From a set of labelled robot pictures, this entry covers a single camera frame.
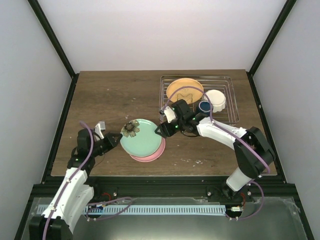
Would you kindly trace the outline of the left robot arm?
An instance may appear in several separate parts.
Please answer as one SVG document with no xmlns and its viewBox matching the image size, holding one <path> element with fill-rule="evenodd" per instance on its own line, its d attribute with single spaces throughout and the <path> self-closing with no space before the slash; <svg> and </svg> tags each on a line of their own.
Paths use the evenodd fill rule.
<svg viewBox="0 0 320 240">
<path fill-rule="evenodd" d="M 78 132 L 77 146 L 72 150 L 60 187 L 42 214 L 32 217 L 28 224 L 31 240 L 73 239 L 86 205 L 102 196 L 99 186 L 86 183 L 95 158 L 114 149 L 121 138 L 120 133 L 103 134 L 100 129 L 86 128 Z"/>
</svg>

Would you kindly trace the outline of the white scalloped bowl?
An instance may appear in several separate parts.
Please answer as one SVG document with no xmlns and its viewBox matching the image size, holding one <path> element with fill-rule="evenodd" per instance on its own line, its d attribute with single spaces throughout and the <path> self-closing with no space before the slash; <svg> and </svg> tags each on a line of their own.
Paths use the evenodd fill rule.
<svg viewBox="0 0 320 240">
<path fill-rule="evenodd" d="M 226 96 L 219 90 L 212 89 L 207 91 L 203 96 L 203 99 L 212 104 L 213 113 L 221 112 L 226 108 L 226 104 L 227 104 Z"/>
</svg>

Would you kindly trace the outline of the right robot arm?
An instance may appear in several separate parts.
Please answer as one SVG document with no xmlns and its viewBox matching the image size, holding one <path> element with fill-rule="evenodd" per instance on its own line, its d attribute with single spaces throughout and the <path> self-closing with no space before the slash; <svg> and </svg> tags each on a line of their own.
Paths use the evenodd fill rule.
<svg viewBox="0 0 320 240">
<path fill-rule="evenodd" d="M 159 113 L 166 120 L 157 126 L 157 135 L 168 138 L 187 132 L 217 141 L 234 151 L 237 168 L 221 187 L 223 198 L 229 202 L 236 200 L 240 190 L 263 171 L 269 172 L 270 164 L 276 159 L 274 150 L 257 127 L 245 129 L 221 123 L 209 114 L 194 112 L 183 99 L 163 107 Z"/>
</svg>

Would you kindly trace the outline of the dark blue mug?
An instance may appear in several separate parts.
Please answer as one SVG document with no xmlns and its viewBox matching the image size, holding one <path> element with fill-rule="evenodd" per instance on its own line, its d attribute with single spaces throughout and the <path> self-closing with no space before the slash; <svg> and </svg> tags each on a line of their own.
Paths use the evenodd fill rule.
<svg viewBox="0 0 320 240">
<path fill-rule="evenodd" d="M 202 100 L 198 103 L 196 110 L 196 113 L 203 113 L 209 115 L 211 112 L 211 104 L 207 100 Z"/>
</svg>

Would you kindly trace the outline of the pink plate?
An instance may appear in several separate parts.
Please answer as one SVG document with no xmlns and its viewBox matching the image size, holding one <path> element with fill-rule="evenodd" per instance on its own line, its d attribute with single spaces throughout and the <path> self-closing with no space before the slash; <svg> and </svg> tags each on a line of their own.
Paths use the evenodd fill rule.
<svg viewBox="0 0 320 240">
<path fill-rule="evenodd" d="M 130 157 L 138 162 L 141 162 L 141 163 L 152 162 L 152 161 L 158 159 L 163 154 L 163 152 L 165 151 L 165 148 L 166 148 L 166 140 L 164 138 L 162 138 L 159 148 L 153 154 L 151 154 L 149 156 L 145 156 L 145 157 L 138 157 L 138 156 L 130 155 Z"/>
</svg>

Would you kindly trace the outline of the yellow plate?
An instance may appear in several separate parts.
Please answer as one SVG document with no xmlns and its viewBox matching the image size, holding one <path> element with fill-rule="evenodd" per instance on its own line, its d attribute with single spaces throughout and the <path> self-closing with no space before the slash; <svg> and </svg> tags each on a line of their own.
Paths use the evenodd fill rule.
<svg viewBox="0 0 320 240">
<path fill-rule="evenodd" d="M 202 84 L 193 78 L 179 78 L 166 89 L 166 96 L 171 102 L 185 100 L 187 104 L 193 104 L 203 96 L 204 88 Z"/>
</svg>

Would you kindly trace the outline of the mint green flower plate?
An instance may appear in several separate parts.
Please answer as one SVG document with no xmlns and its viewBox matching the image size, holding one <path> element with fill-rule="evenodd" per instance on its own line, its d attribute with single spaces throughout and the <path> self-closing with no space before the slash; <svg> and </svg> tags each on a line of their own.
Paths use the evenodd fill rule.
<svg viewBox="0 0 320 240">
<path fill-rule="evenodd" d="M 147 119 L 134 119 L 121 129 L 120 144 L 131 156 L 147 157 L 160 147 L 162 137 L 155 133 L 157 125 Z"/>
</svg>

